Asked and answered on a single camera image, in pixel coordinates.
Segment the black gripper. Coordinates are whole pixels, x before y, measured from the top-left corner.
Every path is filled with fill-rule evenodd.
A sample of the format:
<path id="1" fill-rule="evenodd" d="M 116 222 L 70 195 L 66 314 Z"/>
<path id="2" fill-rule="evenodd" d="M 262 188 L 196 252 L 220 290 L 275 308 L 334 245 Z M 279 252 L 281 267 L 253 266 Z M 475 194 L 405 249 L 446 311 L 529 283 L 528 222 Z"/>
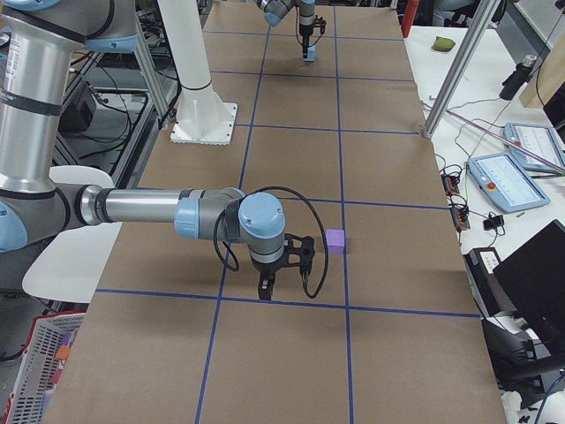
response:
<path id="1" fill-rule="evenodd" d="M 275 287 L 275 275 L 280 269 L 298 268 L 300 276 L 308 281 L 315 255 L 314 238 L 285 233 L 280 247 L 269 254 L 250 251 L 253 266 L 260 272 L 258 297 L 270 301 Z"/>
<path id="2" fill-rule="evenodd" d="M 313 36 L 314 30 L 318 29 L 319 37 L 321 37 L 326 31 L 326 26 L 327 21 L 321 16 L 315 15 L 310 24 L 303 23 L 303 19 L 297 16 L 297 40 L 298 44 L 302 46 L 303 57 L 308 57 L 309 46 L 311 46 L 310 38 Z"/>

